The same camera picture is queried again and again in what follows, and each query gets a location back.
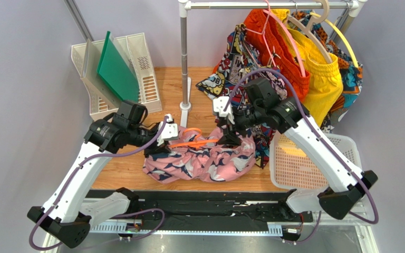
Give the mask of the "pink shark print shorts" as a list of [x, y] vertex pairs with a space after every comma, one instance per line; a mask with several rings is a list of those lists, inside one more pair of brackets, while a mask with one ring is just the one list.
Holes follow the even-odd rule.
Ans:
[[[179, 127], [179, 138], [171, 144], [191, 142], [197, 132]], [[219, 139], [220, 128], [214, 129], [208, 137], [200, 136], [197, 140]], [[145, 158], [142, 171], [154, 180], [166, 184], [177, 180], [199, 179], [203, 182], [233, 181], [245, 175], [255, 165], [256, 145], [252, 136], [237, 134], [242, 144], [226, 147], [216, 143], [207, 143], [200, 148], [188, 146], [170, 148], [171, 152], [154, 154]]]

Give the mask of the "orange plastic hanger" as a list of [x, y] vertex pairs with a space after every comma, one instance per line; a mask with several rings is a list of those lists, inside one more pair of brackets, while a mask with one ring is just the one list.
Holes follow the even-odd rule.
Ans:
[[178, 144], [171, 144], [168, 145], [170, 148], [177, 148], [177, 147], [183, 147], [183, 146], [188, 146], [192, 148], [200, 148], [204, 146], [207, 143], [217, 143], [219, 139], [206, 139], [206, 140], [197, 140], [198, 137], [202, 135], [202, 130], [199, 128], [186, 128], [182, 133], [185, 135], [189, 131], [195, 131], [197, 132], [197, 135], [195, 136], [195, 139], [191, 142], [183, 142], [183, 143], [178, 143]]

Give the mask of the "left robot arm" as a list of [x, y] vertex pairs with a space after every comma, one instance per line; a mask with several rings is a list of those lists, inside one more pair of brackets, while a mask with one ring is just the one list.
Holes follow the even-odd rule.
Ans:
[[78, 157], [58, 189], [42, 206], [28, 211], [27, 217], [35, 223], [28, 239], [33, 249], [46, 251], [60, 245], [75, 248], [92, 228], [108, 219], [145, 213], [139, 208], [138, 195], [127, 188], [87, 206], [83, 201], [111, 159], [160, 150], [165, 146], [167, 127], [171, 127], [172, 137], [177, 136], [171, 114], [150, 129], [143, 126], [147, 115], [146, 106], [125, 100], [117, 111], [90, 125]]

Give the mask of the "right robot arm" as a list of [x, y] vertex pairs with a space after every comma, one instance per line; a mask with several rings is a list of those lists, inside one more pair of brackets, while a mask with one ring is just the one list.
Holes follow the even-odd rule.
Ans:
[[364, 196], [378, 177], [372, 171], [362, 171], [316, 127], [308, 110], [295, 97], [281, 99], [270, 82], [260, 77], [249, 82], [245, 92], [251, 108], [232, 108], [229, 97], [213, 99], [213, 114], [219, 117], [223, 128], [219, 144], [239, 145], [237, 133], [263, 123], [293, 141], [318, 167], [328, 182], [320, 189], [292, 189], [282, 199], [284, 210], [290, 216], [306, 211], [324, 211], [334, 219], [342, 220]]

